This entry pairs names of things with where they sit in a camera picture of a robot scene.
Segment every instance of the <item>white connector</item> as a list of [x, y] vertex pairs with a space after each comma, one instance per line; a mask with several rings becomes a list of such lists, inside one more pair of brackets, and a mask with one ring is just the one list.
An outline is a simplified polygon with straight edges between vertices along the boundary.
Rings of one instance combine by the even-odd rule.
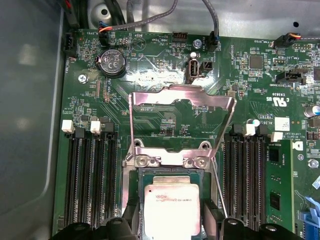
[[100, 121], [91, 121], [90, 132], [93, 134], [100, 134], [101, 133], [101, 122]]
[[278, 142], [284, 138], [284, 133], [282, 131], [274, 131], [271, 134], [271, 142]]
[[254, 136], [256, 134], [256, 128], [253, 124], [246, 124], [243, 128], [242, 134], [244, 136]]
[[61, 130], [64, 133], [73, 134], [75, 132], [74, 122], [72, 120], [62, 120]]

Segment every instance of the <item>white printed label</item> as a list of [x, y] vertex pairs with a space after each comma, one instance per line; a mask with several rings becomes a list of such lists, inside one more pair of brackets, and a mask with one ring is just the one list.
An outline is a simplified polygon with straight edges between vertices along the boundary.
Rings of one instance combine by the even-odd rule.
[[290, 118], [288, 117], [275, 117], [274, 118], [275, 131], [290, 131]]
[[318, 176], [318, 178], [314, 181], [314, 183], [312, 183], [312, 186], [314, 186], [314, 188], [317, 190], [318, 188], [320, 188], [320, 176]]

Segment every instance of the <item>gray cable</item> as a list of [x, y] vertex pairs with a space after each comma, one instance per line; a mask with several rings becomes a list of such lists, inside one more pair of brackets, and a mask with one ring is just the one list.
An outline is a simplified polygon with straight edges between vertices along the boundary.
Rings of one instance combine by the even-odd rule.
[[120, 29], [126, 29], [126, 28], [134, 28], [140, 25], [144, 25], [144, 24], [148, 24], [156, 19], [161, 19], [163, 17], [168, 16], [169, 14], [171, 14], [176, 6], [177, 6], [178, 0], [174, 0], [173, 5], [171, 6], [171, 8], [163, 13], [157, 14], [155, 16], [149, 17], [146, 20], [141, 20], [141, 21], [137, 21], [137, 22], [133, 22], [133, 23], [127, 23], [127, 24], [123, 24], [123, 25], [118, 25], [118, 26], [112, 26], [112, 30], [120, 30]]
[[210, 0], [202, 0], [202, 2], [206, 6], [206, 8], [208, 9], [208, 11], [212, 17], [213, 26], [214, 26], [214, 36], [218, 37], [218, 35], [219, 35], [219, 19], [218, 19], [217, 12], [214, 9], [214, 7], [212, 6]]
[[[132, 0], [128, 0], [126, 2], [126, 22], [128, 24], [132, 24], [135, 22]], [[128, 31], [130, 32], [134, 32], [135, 30], [136, 29], [134, 27], [128, 28]]]

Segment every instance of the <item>gray metal panel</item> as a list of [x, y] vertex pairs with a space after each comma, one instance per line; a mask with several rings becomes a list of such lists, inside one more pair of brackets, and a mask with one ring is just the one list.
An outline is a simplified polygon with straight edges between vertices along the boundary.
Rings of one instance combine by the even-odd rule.
[[[89, 24], [97, 27], [98, 20], [106, 18], [96, 6], [104, 0], [88, 0]], [[127, 0], [118, 0], [126, 9]], [[167, 11], [173, 0], [132, 0], [134, 20], [139, 21]], [[318, 0], [211, 0], [220, 23], [220, 35], [239, 38], [274, 39], [288, 32], [302, 35], [320, 35]], [[146, 24], [144, 32], [209, 34], [213, 22], [202, 0], [179, 0], [175, 11], [162, 19]]]
[[4, 240], [48, 239], [51, 234], [61, 20], [54, 0], [10, 0], [1, 5], [0, 232]]

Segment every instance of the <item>motherboard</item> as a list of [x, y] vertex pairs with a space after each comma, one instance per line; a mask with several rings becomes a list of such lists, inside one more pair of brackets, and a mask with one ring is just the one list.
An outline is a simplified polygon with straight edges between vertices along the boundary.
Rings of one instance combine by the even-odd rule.
[[[121, 216], [123, 160], [131, 147], [129, 95], [191, 85], [236, 100], [215, 155], [228, 214], [252, 229], [276, 223], [305, 239], [318, 239], [316, 42], [275, 47], [270, 39], [220, 37], [209, 50], [208, 36], [186, 32], [110, 31], [105, 45], [95, 30], [80, 29], [69, 38], [75, 48], [65, 62], [61, 124], [72, 121], [78, 137], [60, 133], [53, 234], [73, 222], [98, 227]], [[133, 111], [135, 137], [145, 147], [170, 152], [198, 149], [204, 141], [214, 145], [224, 118], [222, 109], [188, 100], [142, 104]], [[96, 122], [97, 132], [107, 133], [102, 141], [92, 135]], [[255, 131], [263, 137], [248, 141]], [[170, 168], [131, 172], [129, 196], [154, 176], [172, 174]], [[181, 170], [178, 175], [198, 185], [201, 201], [211, 197], [207, 172]]]

